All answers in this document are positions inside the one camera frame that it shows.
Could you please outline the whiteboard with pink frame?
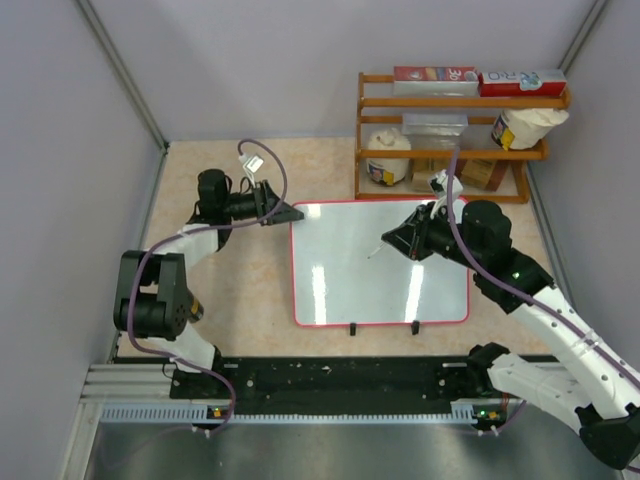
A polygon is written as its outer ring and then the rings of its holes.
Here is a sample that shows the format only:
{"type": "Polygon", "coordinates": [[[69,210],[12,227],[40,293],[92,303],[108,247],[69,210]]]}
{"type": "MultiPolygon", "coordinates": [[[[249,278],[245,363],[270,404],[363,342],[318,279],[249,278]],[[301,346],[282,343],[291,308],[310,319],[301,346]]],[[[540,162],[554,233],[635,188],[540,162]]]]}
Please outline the whiteboard with pink frame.
{"type": "Polygon", "coordinates": [[[470,315],[471,274],[435,255],[390,246],[367,256],[418,199],[300,202],[290,226],[293,315],[302,327],[457,324],[470,315]]]}

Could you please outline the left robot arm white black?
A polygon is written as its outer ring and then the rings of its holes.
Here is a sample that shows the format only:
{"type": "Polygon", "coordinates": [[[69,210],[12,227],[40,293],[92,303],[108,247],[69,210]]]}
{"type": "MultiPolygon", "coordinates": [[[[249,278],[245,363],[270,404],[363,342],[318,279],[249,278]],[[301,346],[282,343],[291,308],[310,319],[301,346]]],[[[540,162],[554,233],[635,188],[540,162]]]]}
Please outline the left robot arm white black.
{"type": "Polygon", "coordinates": [[[301,221],[302,211],[284,202],[266,180],[245,192],[231,191],[232,181],[219,169],[198,175],[198,200],[186,225],[147,251],[129,250],[120,260],[113,310],[114,325],[144,353],[162,355],[185,372],[205,396],[226,387],[227,374],[216,366],[217,349],[194,324],[203,304],[187,285],[188,271],[219,252],[234,228],[301,221]]]}

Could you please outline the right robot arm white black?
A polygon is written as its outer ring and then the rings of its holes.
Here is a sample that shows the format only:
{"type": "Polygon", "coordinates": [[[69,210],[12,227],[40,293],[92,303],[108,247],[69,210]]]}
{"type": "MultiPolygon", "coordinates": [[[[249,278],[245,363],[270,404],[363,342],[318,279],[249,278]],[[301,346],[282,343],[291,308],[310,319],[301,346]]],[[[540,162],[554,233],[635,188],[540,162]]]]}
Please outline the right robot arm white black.
{"type": "Polygon", "coordinates": [[[639,373],[592,329],[553,278],[512,245],[512,223],[487,200],[460,216],[439,202],[420,204],[384,244],[421,262],[432,255],[470,269],[482,295],[534,332],[563,370],[552,374],[495,343],[469,353],[466,380],[536,406],[574,431],[603,464],[632,469],[639,458],[639,373]]]}

